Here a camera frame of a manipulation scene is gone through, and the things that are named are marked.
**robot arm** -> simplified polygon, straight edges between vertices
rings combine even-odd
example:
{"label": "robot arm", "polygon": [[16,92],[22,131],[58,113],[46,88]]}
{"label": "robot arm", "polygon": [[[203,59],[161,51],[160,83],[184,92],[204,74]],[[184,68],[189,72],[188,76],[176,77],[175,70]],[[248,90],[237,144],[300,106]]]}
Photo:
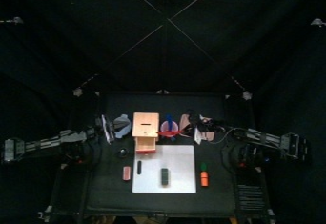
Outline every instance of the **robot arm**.
{"label": "robot arm", "polygon": [[2,144],[1,164],[10,164],[28,157],[30,153],[60,146],[64,155],[72,160],[78,160],[82,156],[82,143],[88,139],[95,138],[97,134],[105,135],[108,144],[115,141],[112,123],[104,115],[96,119],[95,127],[81,132],[64,130],[60,131],[58,135],[32,142],[24,142],[18,138],[9,138]]}
{"label": "robot arm", "polygon": [[288,158],[299,162],[308,160],[310,144],[295,133],[275,136],[254,129],[233,129],[232,136],[248,144],[260,145],[264,148],[280,151],[282,158]]}

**black marker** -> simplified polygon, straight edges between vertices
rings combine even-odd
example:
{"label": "black marker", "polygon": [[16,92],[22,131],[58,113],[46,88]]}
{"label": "black marker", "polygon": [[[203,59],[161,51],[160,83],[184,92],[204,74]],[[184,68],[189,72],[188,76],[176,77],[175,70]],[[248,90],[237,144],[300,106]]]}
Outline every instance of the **black marker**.
{"label": "black marker", "polygon": [[141,174],[141,161],[137,161],[137,174]]}

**light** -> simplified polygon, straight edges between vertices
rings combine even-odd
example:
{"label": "light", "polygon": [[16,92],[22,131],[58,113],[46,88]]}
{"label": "light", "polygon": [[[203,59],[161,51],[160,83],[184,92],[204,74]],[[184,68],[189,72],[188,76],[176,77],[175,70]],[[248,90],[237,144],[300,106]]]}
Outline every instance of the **light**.
{"label": "light", "polygon": [[326,26],[326,23],[322,22],[322,20],[319,18],[315,18],[311,22],[311,25],[318,25],[319,27],[322,27],[322,25]]}

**table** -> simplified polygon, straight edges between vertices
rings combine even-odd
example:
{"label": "table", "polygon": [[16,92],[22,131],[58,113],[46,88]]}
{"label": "table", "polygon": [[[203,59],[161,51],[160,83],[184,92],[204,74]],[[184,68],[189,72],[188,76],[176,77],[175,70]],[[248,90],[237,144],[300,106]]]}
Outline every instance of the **table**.
{"label": "table", "polygon": [[[155,93],[123,93],[111,92],[97,98],[97,107],[91,107],[92,99],[82,98],[72,115],[70,128],[77,129],[81,122],[92,121],[89,118],[96,113],[105,113],[109,120],[121,114],[127,114],[132,121],[135,112],[157,112],[160,123],[164,115],[169,114],[177,122],[187,110],[193,110],[201,116],[216,120],[224,120],[233,127],[254,127],[254,116],[250,101],[239,95],[224,94],[155,94]],[[123,166],[135,169],[135,141],[132,135],[117,139],[108,145],[104,138],[100,140],[100,158],[92,168],[87,171],[74,169],[62,173],[64,177],[52,197],[53,214],[74,214],[78,219],[88,214],[112,215],[144,215],[144,216],[195,216],[195,217],[232,217],[244,220],[245,214],[266,217],[268,209],[264,176],[236,175],[231,170],[228,157],[231,149],[236,146],[231,141],[216,143],[223,135],[216,135],[211,142],[203,141],[200,145],[193,144],[193,139],[176,136],[176,141],[161,138],[157,145],[193,145],[195,171],[196,171],[196,193],[133,193],[132,179],[123,181]],[[117,157],[120,148],[127,148],[127,158]],[[204,162],[208,172],[208,187],[200,185],[200,165]],[[260,208],[245,210],[243,197],[247,187],[258,187],[260,191]],[[74,197],[66,202],[66,195]]]}

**red object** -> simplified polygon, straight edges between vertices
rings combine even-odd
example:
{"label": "red object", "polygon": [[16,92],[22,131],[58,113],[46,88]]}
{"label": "red object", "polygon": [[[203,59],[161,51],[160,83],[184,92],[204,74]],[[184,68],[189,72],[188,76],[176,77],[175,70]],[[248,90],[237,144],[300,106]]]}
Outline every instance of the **red object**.
{"label": "red object", "polygon": [[180,134],[181,133],[181,131],[164,131],[164,132],[157,132],[157,134],[159,135],[161,135],[161,136],[175,136],[175,135],[177,135],[177,134]]}
{"label": "red object", "polygon": [[129,174],[131,174],[131,167],[128,166],[123,167],[123,174],[121,174],[123,181],[129,180]]}
{"label": "red object", "polygon": [[208,174],[207,172],[200,172],[200,180],[201,180],[201,186],[208,186]]}

